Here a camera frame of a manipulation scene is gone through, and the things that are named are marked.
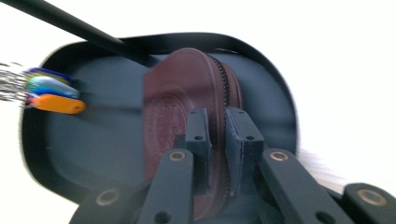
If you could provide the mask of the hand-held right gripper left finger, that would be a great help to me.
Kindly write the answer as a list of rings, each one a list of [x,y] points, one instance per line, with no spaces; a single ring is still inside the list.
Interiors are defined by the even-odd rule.
[[[183,148],[193,155],[193,192],[205,195],[209,191],[209,157],[212,144],[209,137],[208,115],[203,107],[188,113],[184,133],[175,137],[174,148]]]

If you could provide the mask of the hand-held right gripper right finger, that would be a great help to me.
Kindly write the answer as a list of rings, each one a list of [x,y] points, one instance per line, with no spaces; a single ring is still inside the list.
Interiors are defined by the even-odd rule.
[[[227,107],[225,115],[225,152],[230,173],[230,193],[233,196],[254,194],[254,171],[261,160],[264,138],[246,111]]]

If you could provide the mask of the brown zip coin purse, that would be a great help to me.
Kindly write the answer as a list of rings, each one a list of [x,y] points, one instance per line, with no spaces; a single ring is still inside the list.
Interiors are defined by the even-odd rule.
[[[229,198],[225,156],[225,108],[240,108],[242,92],[230,66],[198,49],[179,49],[144,75],[143,153],[146,178],[155,175],[163,153],[187,128],[189,112],[204,108],[208,115],[212,150],[209,192],[194,198],[194,218],[209,218]]]

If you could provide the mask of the black oval tray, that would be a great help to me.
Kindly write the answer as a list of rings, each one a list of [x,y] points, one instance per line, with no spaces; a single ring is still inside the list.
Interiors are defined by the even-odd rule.
[[[281,219],[255,166],[256,192],[230,193],[214,216],[194,218],[193,155],[174,148],[145,177],[144,75],[176,50],[198,49],[232,68],[243,105],[264,148],[294,152],[298,119],[290,90],[257,49],[228,36],[174,33],[117,39],[45,0],[0,0],[78,37],[53,52],[44,68],[66,74],[86,108],[78,114],[22,108],[22,154],[43,187],[75,202],[70,224],[263,224]]]

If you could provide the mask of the key bunch with coloured tags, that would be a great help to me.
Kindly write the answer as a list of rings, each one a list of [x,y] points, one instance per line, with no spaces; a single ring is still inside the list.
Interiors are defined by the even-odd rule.
[[[0,101],[75,115],[81,113],[86,104],[80,100],[80,92],[71,84],[71,77],[60,72],[0,62]]]

